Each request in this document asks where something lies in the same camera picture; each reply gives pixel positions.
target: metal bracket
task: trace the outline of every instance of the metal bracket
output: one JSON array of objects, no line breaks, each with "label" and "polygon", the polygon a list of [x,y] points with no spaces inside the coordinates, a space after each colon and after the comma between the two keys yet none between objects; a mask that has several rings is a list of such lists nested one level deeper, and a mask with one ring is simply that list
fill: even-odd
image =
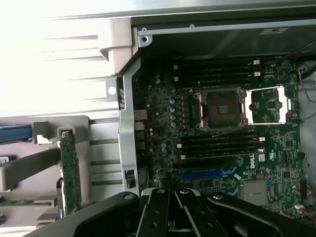
[{"label": "metal bracket", "polygon": [[[138,184],[138,169],[136,161],[135,136],[134,136],[134,106],[133,106],[133,91],[132,91],[132,77],[139,70],[141,65],[140,59],[137,59],[123,75],[123,89],[121,93],[124,94],[125,107],[119,111],[119,132],[118,145],[120,162],[123,174],[123,186],[125,191],[133,192],[139,195]],[[133,179],[135,185],[130,185],[128,180],[131,177],[126,174],[134,173]]]}]

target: green expansion card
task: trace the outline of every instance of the green expansion card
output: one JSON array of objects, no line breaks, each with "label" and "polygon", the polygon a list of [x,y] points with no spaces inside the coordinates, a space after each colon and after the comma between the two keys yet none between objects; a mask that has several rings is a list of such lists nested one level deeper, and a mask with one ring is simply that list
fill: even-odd
[{"label": "green expansion card", "polygon": [[78,158],[74,136],[63,136],[60,140],[61,163],[63,170],[63,191],[65,215],[81,209],[81,190]]}]

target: motherboard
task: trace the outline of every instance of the motherboard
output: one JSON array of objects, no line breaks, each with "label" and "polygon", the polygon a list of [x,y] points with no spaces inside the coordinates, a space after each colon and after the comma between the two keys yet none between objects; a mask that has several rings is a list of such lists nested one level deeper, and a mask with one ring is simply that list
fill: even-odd
[{"label": "motherboard", "polygon": [[301,178],[295,63],[277,57],[144,59],[133,79],[141,188],[223,192],[298,218]]}]

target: ram slot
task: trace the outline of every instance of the ram slot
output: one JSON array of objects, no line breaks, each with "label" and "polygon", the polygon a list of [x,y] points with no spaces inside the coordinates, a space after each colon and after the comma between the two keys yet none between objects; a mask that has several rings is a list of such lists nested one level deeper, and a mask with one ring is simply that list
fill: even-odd
[{"label": "ram slot", "polygon": [[259,133],[231,133],[219,137],[203,135],[182,137],[177,143],[181,159],[258,154],[264,151],[265,138]]},{"label": "ram slot", "polygon": [[204,85],[238,85],[259,82],[259,65],[216,65],[210,62],[181,62],[174,71],[177,87]]}]

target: black ram slot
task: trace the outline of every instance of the black ram slot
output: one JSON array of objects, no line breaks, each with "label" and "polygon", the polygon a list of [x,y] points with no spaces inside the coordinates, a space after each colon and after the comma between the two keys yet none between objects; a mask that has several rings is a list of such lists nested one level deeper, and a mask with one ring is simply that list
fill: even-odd
[{"label": "black ram slot", "polygon": [[261,137],[262,134],[260,132],[251,132],[251,131],[245,131],[245,132],[231,132],[228,134],[223,134],[218,137],[212,137],[214,134],[206,134],[206,135],[200,135],[200,136],[187,136],[187,137],[181,137],[181,142],[185,141],[193,141],[193,140],[202,140],[202,139],[211,139],[211,140],[217,140],[217,141],[223,141],[229,138],[258,138]]},{"label": "black ram slot", "polygon": [[204,145],[187,145],[187,146],[182,146],[181,150],[182,152],[184,151],[198,151],[198,150],[206,150],[206,149],[230,149],[233,147],[249,147],[249,146],[254,146],[256,144],[259,144],[259,141],[248,141],[248,142],[224,142],[224,143],[215,143],[215,144],[204,144]]},{"label": "black ram slot", "polygon": [[193,153],[193,154],[187,154],[185,155],[185,159],[202,159],[202,158],[209,158],[209,159],[214,159],[217,157],[229,157],[229,156],[237,156],[237,155],[242,155],[242,154],[256,154],[258,153],[257,149],[247,149],[243,150],[240,149],[238,151],[230,152],[227,154],[226,152],[216,152],[216,153]]},{"label": "black ram slot", "polygon": [[246,142],[246,141],[258,141],[258,138],[248,138],[248,137],[240,137],[238,138],[238,140],[236,141],[236,138],[227,138],[225,140],[212,140],[212,139],[200,139],[200,140],[191,140],[191,141],[183,141],[182,144],[182,148],[189,145],[189,146],[193,146],[193,145],[206,145],[206,144],[214,144],[214,143],[223,143],[223,142]]},{"label": "black ram slot", "polygon": [[260,145],[254,145],[254,146],[247,146],[247,147],[229,147],[229,148],[214,148],[214,149],[191,149],[191,150],[182,150],[181,154],[186,155],[186,154],[195,154],[195,153],[200,153],[200,154],[213,154],[213,153],[218,153],[218,152],[234,152],[234,151],[243,151],[247,149],[260,149],[262,148]]},{"label": "black ram slot", "polygon": [[177,149],[185,158],[224,157],[258,153],[265,143],[259,140],[260,132],[235,132],[212,137],[212,135],[181,138],[181,147]]},{"label": "black ram slot", "polygon": [[185,87],[185,86],[197,86],[200,82],[200,86],[208,85],[240,85],[246,83],[258,82],[260,78],[258,77],[226,77],[226,78],[179,78],[179,81],[175,83],[176,87]]},{"label": "black ram slot", "polygon": [[190,61],[179,61],[174,62],[174,65],[178,66],[178,70],[187,70],[187,69],[217,69],[217,70],[236,70],[236,69],[249,69],[249,70],[258,70],[260,65],[253,65],[252,62],[249,63],[227,63],[215,60],[190,60]]},{"label": "black ram slot", "polygon": [[185,68],[179,68],[175,71],[178,75],[187,75],[187,74],[199,74],[199,73],[241,73],[241,72],[257,72],[259,69],[254,69],[253,67],[227,67],[227,68],[209,68],[209,67],[200,67],[200,68],[192,68],[191,66]]}]

